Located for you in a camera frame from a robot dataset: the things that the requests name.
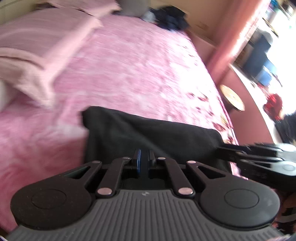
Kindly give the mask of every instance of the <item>pink bedspread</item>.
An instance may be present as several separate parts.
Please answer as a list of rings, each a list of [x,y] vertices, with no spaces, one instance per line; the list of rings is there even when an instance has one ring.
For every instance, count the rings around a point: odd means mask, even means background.
[[[98,105],[235,137],[221,98],[189,38],[137,18],[108,16],[57,78],[54,110],[20,94],[0,114],[0,225],[12,230],[12,195],[78,166],[87,131],[80,111]]]

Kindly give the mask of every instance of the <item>ribbed surface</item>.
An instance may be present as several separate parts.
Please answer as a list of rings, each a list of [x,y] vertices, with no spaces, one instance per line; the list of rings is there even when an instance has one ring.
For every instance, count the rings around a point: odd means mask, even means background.
[[[235,231],[207,220],[192,200],[170,190],[122,190],[112,199],[97,200],[79,222],[54,231],[20,226],[8,241],[266,241],[279,236],[271,227]]]

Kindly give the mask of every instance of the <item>pink pillow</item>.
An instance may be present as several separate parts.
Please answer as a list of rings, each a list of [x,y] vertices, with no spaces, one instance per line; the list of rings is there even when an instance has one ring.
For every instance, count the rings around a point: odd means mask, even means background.
[[[49,3],[57,8],[82,10],[96,18],[103,17],[112,11],[121,10],[115,0],[40,0],[39,3]]]
[[[0,53],[2,49],[8,53],[0,57],[0,79],[43,106],[52,107],[54,79],[84,43],[87,35],[99,26],[100,21],[95,17],[66,8],[39,10],[4,24],[0,27],[0,46],[12,41],[14,48],[0,48]],[[40,29],[39,35],[30,36],[31,32],[37,33]]]

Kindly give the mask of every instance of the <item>gray pillow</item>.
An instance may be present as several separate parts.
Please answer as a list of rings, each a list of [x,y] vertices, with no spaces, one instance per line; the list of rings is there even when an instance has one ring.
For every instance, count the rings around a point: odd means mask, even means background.
[[[121,11],[116,11],[114,14],[141,17],[149,9],[148,0],[117,0],[121,6]]]

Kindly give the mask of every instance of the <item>pink curtain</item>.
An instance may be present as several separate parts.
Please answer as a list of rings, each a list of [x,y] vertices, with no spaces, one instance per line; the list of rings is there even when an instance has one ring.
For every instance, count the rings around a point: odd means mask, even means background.
[[[218,85],[256,30],[270,0],[233,0],[212,39],[218,44],[207,69]]]

